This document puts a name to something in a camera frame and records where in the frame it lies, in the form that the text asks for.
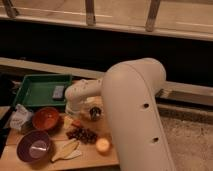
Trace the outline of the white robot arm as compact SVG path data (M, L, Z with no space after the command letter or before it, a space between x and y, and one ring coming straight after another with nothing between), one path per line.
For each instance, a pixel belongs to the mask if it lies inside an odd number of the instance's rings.
M69 86L66 111L78 113L86 98L101 96L121 171L176 171L155 100L165 82L156 59L120 62L100 79Z

